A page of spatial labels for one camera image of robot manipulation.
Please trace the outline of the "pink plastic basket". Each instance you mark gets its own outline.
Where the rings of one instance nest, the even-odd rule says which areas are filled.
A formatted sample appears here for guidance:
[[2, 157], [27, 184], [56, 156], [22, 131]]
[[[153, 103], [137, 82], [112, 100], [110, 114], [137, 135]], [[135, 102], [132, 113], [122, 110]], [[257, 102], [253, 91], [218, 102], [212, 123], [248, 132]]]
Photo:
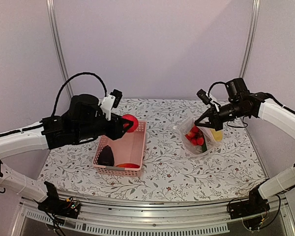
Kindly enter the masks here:
[[[93, 166], [100, 174], [139, 177], [141, 175], [144, 149], [146, 144], [147, 122], [139, 121], [138, 128], [132, 133], [126, 133], [118, 140], [111, 140], [102, 136], [99, 140], [96, 154], [93, 159]], [[103, 166], [97, 164], [97, 159], [105, 146], [110, 146], [115, 159], [114, 166]], [[137, 169], [116, 167], [122, 163], [134, 163], [140, 165]]]

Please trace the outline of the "yellow pepper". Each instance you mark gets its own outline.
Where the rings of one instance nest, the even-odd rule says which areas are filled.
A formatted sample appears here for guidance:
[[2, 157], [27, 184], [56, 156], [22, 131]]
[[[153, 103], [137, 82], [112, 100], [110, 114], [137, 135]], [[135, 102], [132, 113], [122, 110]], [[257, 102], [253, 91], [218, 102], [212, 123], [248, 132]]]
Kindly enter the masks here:
[[216, 131], [215, 129], [210, 129], [210, 131], [216, 142], [221, 142], [223, 140], [223, 130]]

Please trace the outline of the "dark purple eggplant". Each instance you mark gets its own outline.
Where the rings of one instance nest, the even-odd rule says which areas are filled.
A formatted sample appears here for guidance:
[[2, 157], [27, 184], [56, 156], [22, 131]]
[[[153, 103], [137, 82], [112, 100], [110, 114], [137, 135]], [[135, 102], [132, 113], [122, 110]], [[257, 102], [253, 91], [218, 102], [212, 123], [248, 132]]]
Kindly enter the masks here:
[[98, 159], [97, 159], [98, 165], [103, 166], [114, 166], [115, 165], [115, 159], [114, 154], [110, 146], [105, 146], [102, 151], [100, 152]]

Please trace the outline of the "red orange chili pepper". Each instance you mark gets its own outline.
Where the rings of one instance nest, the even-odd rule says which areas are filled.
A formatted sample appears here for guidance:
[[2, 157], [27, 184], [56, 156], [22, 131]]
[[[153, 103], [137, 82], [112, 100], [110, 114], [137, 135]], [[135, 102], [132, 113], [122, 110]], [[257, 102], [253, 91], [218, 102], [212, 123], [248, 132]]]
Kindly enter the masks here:
[[116, 165], [116, 167], [137, 169], [137, 168], [140, 167], [140, 165], [137, 165], [137, 164], [134, 164], [134, 163], [122, 163], [122, 164]]

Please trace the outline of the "red cherry tomato bunch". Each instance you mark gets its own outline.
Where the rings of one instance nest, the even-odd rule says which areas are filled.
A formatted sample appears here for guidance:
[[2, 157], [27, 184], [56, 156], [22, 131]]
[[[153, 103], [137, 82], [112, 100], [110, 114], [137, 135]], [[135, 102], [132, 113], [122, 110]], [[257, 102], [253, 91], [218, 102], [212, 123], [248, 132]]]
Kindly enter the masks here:
[[205, 143], [203, 132], [195, 125], [184, 136], [194, 146], [202, 146]]

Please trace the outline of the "clear zip top bag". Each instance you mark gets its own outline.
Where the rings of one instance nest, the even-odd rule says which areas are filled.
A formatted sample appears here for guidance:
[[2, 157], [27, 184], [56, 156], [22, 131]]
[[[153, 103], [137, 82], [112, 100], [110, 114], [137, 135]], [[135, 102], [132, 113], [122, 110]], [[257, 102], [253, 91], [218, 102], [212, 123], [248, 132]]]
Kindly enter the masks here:
[[176, 127], [182, 141], [181, 155], [185, 158], [205, 156], [222, 144], [223, 130], [196, 126], [195, 120], [187, 118]]

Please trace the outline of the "green cucumber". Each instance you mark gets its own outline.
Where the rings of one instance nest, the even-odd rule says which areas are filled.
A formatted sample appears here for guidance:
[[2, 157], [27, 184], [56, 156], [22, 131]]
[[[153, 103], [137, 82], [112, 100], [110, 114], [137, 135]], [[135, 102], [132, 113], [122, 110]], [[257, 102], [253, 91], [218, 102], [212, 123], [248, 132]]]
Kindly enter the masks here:
[[206, 143], [204, 143], [201, 147], [202, 147], [202, 152], [206, 152], [207, 151], [207, 145], [206, 145]]

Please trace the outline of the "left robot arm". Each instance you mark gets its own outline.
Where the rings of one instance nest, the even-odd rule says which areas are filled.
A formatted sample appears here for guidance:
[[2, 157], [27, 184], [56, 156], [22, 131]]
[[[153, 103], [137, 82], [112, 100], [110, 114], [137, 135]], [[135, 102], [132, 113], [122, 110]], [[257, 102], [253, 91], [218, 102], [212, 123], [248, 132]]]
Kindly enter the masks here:
[[100, 136], [117, 140], [134, 122], [113, 114], [120, 97], [107, 95], [100, 101], [89, 94], [72, 97], [69, 109], [61, 116], [51, 115], [31, 127], [0, 134], [0, 187], [43, 202], [52, 213], [60, 213], [62, 200], [53, 184], [38, 182], [5, 165], [2, 160], [35, 150], [52, 150], [66, 145], [81, 145]]

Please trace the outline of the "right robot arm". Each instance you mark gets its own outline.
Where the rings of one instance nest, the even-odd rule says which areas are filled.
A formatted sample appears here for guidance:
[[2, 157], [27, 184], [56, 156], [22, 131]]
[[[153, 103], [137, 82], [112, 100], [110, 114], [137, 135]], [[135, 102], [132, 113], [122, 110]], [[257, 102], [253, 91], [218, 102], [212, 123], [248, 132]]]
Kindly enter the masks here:
[[[232, 79], [223, 85], [229, 96], [228, 104], [223, 106], [213, 100], [209, 91], [201, 89], [197, 92], [202, 102], [210, 107], [194, 122], [196, 126], [219, 131], [228, 121], [255, 117], [271, 123], [295, 140], [295, 111], [280, 103], [270, 93], [250, 92], [243, 78]], [[251, 199], [245, 202], [244, 210], [248, 214], [255, 214], [263, 207], [263, 200], [294, 187], [295, 163], [250, 191]]]

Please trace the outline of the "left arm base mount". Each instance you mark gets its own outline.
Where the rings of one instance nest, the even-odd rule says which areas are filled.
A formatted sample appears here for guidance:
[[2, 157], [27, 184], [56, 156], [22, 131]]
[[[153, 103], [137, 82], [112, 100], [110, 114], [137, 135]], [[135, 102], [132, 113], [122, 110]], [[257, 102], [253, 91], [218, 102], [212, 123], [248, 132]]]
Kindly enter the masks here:
[[55, 216], [77, 219], [81, 209], [81, 202], [73, 199], [73, 197], [62, 200], [52, 183], [45, 181], [44, 184], [47, 187], [47, 198], [37, 203], [38, 209]]

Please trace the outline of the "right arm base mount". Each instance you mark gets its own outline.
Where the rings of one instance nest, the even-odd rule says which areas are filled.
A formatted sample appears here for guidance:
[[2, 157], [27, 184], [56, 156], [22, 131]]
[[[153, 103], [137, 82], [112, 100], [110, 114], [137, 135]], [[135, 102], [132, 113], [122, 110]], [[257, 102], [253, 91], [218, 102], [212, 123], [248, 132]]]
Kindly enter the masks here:
[[249, 192], [247, 200], [233, 199], [227, 204], [227, 212], [231, 219], [247, 217], [269, 210], [268, 200], [261, 197], [257, 187]]

